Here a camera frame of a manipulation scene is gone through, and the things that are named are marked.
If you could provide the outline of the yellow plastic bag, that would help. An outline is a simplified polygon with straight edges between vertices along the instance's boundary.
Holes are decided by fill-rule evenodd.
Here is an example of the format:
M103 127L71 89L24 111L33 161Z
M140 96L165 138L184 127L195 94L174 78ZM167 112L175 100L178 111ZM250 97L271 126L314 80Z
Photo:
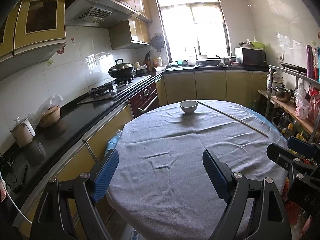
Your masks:
M308 141L310 139L310 135L305 131L297 133L295 137L302 141Z

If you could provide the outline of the black bucket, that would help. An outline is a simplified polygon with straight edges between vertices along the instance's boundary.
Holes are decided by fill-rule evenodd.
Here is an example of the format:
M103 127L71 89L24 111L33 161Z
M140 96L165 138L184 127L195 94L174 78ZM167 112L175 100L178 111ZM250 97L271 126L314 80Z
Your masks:
M271 123L274 127L281 133L285 128L288 128L289 125L292 125L292 122L282 116L274 116L271 120Z

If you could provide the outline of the white pink plastic bag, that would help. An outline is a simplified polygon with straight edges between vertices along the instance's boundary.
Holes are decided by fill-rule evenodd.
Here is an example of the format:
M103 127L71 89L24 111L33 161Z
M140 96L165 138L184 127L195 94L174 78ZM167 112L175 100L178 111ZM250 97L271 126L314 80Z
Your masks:
M306 100L307 92L303 87L303 84L300 83L298 85L297 90L295 91L295 104L296 104L296 111L295 114L298 118L302 120L306 120L308 118L309 112L311 111L311 105Z

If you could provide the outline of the long wooden stick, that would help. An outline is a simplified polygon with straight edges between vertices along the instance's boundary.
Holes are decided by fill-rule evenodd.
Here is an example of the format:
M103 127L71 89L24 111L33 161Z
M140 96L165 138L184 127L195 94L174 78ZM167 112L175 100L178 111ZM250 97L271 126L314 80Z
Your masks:
M246 122L244 122L244 121L242 121L242 120L240 120L240 119L238 119L238 118L236 118L236 117L234 117L234 116L232 116L232 115L230 115L230 114L227 114L227 113L225 113L225 112L223 112L223 111L221 111L221 110L219 110L219 109L216 109L216 108L214 108L214 107L212 107L212 106L209 106L209 105L207 105L207 104L205 104L205 103L202 103L202 102L200 102L200 101L197 101L197 102L198 102L199 104L201 104L201 105L203 105L203 106L205 106L205 107L213 110L213 111L216 111L217 113L220 113L220 114L222 114L222 115L225 115L225 116L231 118L232 120L237 121L237 122L245 125L246 127L248 127L248 128L250 128L250 129L252 129L252 130L260 133L261 135L263 135L263 136L265 136L265 137L268 137L268 135L267 135L265 132L263 132L263 131L255 128L254 126L252 126L252 125L250 125L250 124L248 124L248 123L246 123Z

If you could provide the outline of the steel cooking pot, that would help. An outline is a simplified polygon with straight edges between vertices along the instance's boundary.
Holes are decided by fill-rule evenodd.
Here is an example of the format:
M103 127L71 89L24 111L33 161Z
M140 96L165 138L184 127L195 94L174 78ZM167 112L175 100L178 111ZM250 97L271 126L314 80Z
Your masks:
M291 89L287 89L284 84L277 87L272 87L272 90L275 91L277 100L287 103L291 100L293 94Z

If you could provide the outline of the grey tablecloth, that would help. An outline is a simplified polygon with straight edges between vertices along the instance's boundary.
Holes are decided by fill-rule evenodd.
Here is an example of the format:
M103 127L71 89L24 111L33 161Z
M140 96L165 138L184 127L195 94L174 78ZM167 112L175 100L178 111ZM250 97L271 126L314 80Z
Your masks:
M272 143L285 147L284 137L244 106L203 103L268 137L203 105L186 115L173 103L127 123L116 145L119 164L107 200L147 239L208 239L213 233L226 204L204 169L204 150L248 179L271 177L278 190L284 187L286 171L266 154Z

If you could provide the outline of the clay pot in bag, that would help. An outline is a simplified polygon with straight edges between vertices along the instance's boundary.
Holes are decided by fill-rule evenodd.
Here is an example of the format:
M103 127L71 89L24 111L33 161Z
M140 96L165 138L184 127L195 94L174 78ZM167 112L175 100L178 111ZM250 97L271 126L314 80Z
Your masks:
M60 105L63 97L60 94L51 95L33 114L31 124L34 128L47 128L58 122L61 115Z

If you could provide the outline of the white ceramic bowl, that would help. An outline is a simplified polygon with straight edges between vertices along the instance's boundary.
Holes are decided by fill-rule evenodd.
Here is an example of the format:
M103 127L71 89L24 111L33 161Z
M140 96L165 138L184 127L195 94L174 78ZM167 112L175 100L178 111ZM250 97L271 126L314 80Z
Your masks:
M185 114L193 114L198 107L198 102L195 100L185 100L180 102L179 106Z

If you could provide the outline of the purple thermos bottle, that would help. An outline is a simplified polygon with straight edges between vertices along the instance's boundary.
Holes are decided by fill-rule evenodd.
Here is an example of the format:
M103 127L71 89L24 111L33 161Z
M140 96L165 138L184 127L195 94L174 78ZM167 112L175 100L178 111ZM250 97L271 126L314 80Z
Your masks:
M306 46L307 77L313 79L313 53L310 45Z

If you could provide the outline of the teal thermos bottle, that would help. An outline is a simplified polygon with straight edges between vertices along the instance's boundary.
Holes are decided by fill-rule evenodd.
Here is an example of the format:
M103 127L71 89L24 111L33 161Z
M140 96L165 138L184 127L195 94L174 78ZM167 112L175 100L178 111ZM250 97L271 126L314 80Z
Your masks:
M320 48L317 47L317 59L318 59L318 82L320 83Z

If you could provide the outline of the microwave oven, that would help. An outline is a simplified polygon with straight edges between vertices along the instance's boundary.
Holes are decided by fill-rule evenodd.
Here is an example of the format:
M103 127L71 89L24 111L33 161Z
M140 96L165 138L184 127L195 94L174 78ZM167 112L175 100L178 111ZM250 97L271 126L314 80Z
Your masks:
M266 52L253 48L235 48L235 57L238 63L244 65L266 66Z

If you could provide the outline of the dark red oven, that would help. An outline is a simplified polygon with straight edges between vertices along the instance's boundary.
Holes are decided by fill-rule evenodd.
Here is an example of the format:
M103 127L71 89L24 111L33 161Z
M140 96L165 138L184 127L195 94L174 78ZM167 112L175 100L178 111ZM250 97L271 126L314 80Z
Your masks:
M144 113L159 107L159 98L156 83L143 87L137 94L129 99L133 117L137 118Z

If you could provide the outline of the gas stove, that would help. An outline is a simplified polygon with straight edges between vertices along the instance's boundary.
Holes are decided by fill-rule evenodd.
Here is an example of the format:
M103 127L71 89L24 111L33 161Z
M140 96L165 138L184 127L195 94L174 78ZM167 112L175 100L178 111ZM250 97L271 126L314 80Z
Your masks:
M87 103L115 99L126 92L129 92L131 88L136 87L136 85L150 77L151 75L145 75L139 77L132 76L126 79L115 79L99 87L91 88L88 93L88 97L78 102L78 104L83 105Z

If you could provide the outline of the black wok with lid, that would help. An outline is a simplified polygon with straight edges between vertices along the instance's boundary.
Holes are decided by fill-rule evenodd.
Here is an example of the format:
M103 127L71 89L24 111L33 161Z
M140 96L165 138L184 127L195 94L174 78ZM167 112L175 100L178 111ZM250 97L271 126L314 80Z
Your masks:
M130 63L125 63L123 59L116 59L115 65L108 71L109 75L114 79L124 79L131 77L135 67Z

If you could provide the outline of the range hood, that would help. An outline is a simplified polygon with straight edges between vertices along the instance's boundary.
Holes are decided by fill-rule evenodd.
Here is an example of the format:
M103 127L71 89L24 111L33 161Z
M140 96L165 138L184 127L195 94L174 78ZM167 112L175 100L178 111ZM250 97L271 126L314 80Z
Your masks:
M65 10L65 25L108 28L138 16L122 0L74 0Z

